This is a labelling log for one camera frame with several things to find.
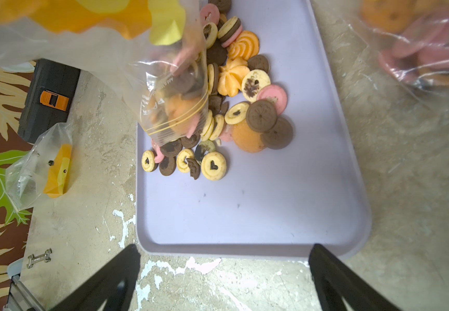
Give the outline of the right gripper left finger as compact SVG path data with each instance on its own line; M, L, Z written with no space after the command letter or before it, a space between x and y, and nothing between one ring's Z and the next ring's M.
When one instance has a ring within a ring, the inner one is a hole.
M128 310L140 272L141 255L125 247L53 310Z

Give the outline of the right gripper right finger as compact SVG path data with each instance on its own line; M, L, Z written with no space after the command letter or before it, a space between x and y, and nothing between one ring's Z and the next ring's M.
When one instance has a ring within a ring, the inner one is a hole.
M398 310L321 244L315 244L309 266L322 310Z

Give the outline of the ziploc bag with yellow cookies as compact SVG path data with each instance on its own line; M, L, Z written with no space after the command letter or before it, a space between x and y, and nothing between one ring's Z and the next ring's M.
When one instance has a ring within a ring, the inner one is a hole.
M14 210L21 212L64 195L71 162L71 125L57 123L5 170L5 191Z

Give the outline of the ziploc bag with brown items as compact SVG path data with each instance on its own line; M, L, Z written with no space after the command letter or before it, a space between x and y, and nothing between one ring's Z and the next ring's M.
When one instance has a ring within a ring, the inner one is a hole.
M40 58L92 73L158 145L208 116L198 1L0 1L0 67Z

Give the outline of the ziploc bag with yellow toy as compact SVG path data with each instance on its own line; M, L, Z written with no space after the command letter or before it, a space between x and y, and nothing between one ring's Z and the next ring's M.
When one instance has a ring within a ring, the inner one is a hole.
M420 102L449 104L449 1L346 1L380 68Z

